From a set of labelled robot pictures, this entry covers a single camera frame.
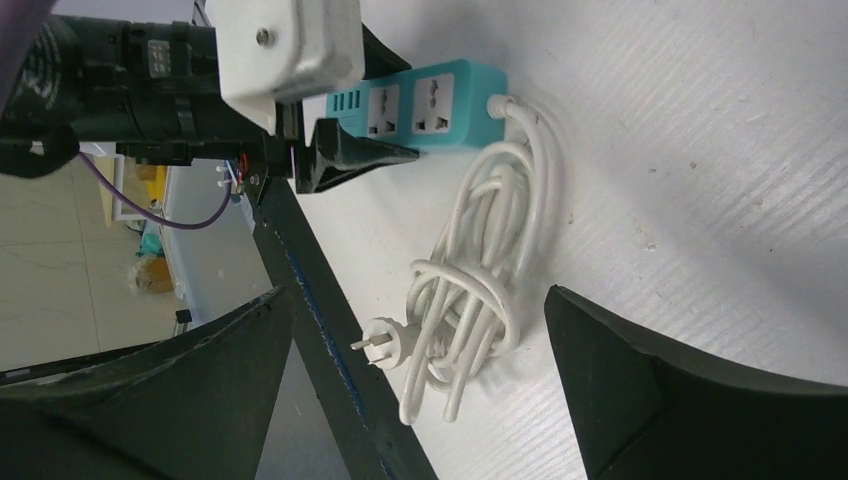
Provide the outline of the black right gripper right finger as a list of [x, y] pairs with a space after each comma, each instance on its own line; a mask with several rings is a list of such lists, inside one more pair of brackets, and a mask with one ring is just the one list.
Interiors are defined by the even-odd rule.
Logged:
[[545, 319], [591, 479], [843, 479], [847, 390], [755, 369], [561, 286]]

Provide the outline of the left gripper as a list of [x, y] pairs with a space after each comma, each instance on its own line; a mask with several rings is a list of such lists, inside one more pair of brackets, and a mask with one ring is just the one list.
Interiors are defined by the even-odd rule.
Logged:
[[[188, 166], [200, 158], [232, 158], [248, 182], [281, 177], [294, 180], [298, 194], [317, 194], [421, 156], [418, 149], [355, 137], [337, 118], [318, 119], [307, 146], [301, 104], [277, 105], [275, 133], [257, 126], [222, 99], [211, 27], [136, 23], [123, 41], [124, 111], [135, 131], [118, 141], [117, 150], [143, 163]], [[412, 69], [365, 24], [362, 42], [362, 80]]]

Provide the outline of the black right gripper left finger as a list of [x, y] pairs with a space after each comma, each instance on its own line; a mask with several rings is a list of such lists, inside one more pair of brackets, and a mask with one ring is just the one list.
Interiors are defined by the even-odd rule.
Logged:
[[251, 479], [292, 341], [273, 289], [131, 354], [1, 390], [5, 479]]

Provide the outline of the teal power strip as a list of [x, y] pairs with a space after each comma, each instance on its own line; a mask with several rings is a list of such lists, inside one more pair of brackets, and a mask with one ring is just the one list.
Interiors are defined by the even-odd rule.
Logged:
[[355, 137], [421, 151], [478, 150], [504, 138], [487, 103], [508, 92], [499, 68], [468, 59], [363, 80], [327, 96], [325, 114]]

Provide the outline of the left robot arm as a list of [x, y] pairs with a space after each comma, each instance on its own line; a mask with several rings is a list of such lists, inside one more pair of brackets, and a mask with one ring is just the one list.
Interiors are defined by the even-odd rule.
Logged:
[[259, 195], [272, 178], [320, 193], [417, 150], [304, 127], [303, 101], [364, 101], [363, 80], [409, 64], [362, 22], [356, 1], [208, 1], [207, 22], [141, 23], [1, 5], [1, 170], [40, 178], [86, 143], [152, 165], [228, 160]]

